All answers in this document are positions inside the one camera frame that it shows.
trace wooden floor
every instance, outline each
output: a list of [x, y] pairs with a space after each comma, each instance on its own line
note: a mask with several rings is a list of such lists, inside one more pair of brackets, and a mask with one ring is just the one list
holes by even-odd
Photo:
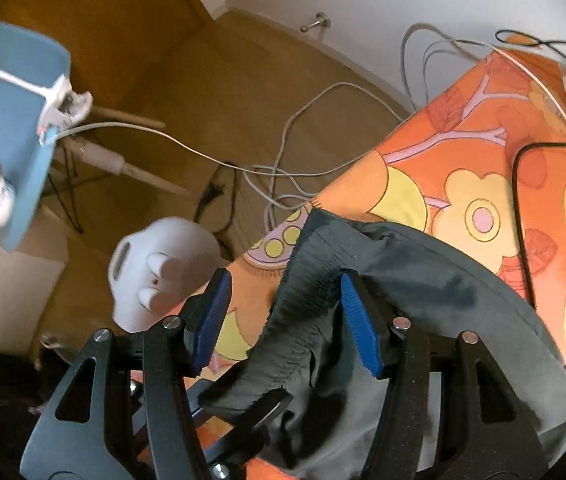
[[[219, 160], [239, 165], [271, 164], [288, 118], [338, 81], [371, 90], [400, 116], [406, 116], [405, 110], [383, 92], [315, 48], [254, 18], [229, 12], [154, 65], [119, 107], [165, 121], [166, 132], [172, 137]], [[362, 92], [335, 89], [294, 124], [282, 166], [295, 173], [329, 170], [373, 148], [397, 122]], [[197, 196], [217, 167], [149, 133], [102, 130], [98, 137], [109, 148], [123, 153], [128, 162]], [[301, 184], [307, 190], [319, 191], [337, 175], [306, 178]], [[232, 178], [232, 171], [222, 173], [227, 190]], [[277, 189], [293, 191], [284, 182]], [[82, 187], [76, 198], [86, 229], [85, 241], [71, 244], [68, 269], [42, 318], [39, 333], [55, 333], [61, 340], [80, 346], [92, 330], [112, 325], [105, 260], [116, 243], [163, 216], [191, 218], [195, 204], [123, 176]], [[265, 205], [241, 177], [236, 216], [224, 238], [234, 254], [245, 251], [265, 234]], [[226, 195], [210, 206], [201, 223], [216, 230], [228, 215]], [[279, 220], [285, 216], [279, 213]]]
[[194, 0], [0, 0], [0, 20], [65, 46], [73, 87], [109, 107], [207, 23]]

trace blue chair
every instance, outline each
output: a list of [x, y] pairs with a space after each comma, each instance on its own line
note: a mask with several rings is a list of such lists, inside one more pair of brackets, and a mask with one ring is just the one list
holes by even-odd
[[[0, 22], [0, 69], [49, 88], [61, 74], [70, 76], [70, 53], [41, 34]], [[55, 143], [41, 146], [37, 136], [43, 105], [43, 97], [0, 80], [1, 173], [16, 191], [12, 216], [1, 228], [6, 251], [28, 230], [52, 162]]]

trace gray cloth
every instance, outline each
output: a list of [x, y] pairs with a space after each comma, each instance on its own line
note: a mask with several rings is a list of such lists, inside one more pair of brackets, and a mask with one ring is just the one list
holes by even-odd
[[314, 209], [249, 358], [205, 401], [234, 420], [285, 388], [265, 460], [302, 479], [356, 478], [369, 452], [386, 381], [363, 367], [340, 306], [353, 269], [374, 294], [429, 333], [478, 333], [530, 409], [548, 461], [566, 449], [566, 371], [544, 324], [508, 285], [455, 248], [410, 227], [351, 222]]

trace bed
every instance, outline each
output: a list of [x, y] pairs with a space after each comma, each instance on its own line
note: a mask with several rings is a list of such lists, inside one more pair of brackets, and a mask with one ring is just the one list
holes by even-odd
[[[515, 56], [566, 111], [557, 63], [519, 51]], [[247, 357], [313, 207], [426, 232], [471, 256], [525, 298], [512, 214], [512, 162], [522, 146], [539, 140], [566, 141], [566, 123], [556, 106], [499, 54], [479, 62], [229, 266], [233, 297], [203, 376], [218, 378]], [[538, 314], [566, 363], [566, 149], [525, 155], [518, 192]], [[202, 431], [204, 440], [212, 438], [210, 431]], [[270, 466], [256, 461], [250, 468], [253, 478], [263, 478]]]

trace chair leg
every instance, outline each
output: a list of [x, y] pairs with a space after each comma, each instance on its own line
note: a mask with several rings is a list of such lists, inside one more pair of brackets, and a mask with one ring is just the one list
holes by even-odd
[[156, 187], [157, 189], [173, 193], [191, 202], [195, 202], [196, 200], [194, 194], [190, 190], [185, 189], [185, 187], [177, 186], [160, 176], [132, 166], [125, 162], [122, 155], [108, 150], [103, 146], [99, 146], [85, 139], [73, 139], [71, 137], [66, 137], [62, 142], [65, 149], [74, 153], [74, 155], [78, 156], [79, 160], [90, 164], [90, 166], [108, 171], [108, 173], [111, 174], [126, 174], [136, 180], [150, 184], [150, 186]]
[[129, 114], [127, 112], [120, 112], [118, 110], [112, 110], [111, 108], [104, 108], [102, 106], [93, 106], [92, 110], [90, 111], [90, 115], [95, 115], [104, 119], [114, 119], [123, 123], [138, 124], [139, 126], [154, 128], [155, 130], [162, 130], [165, 127], [165, 123], [163, 121], [148, 119], [146, 117], [140, 117], [138, 115]]

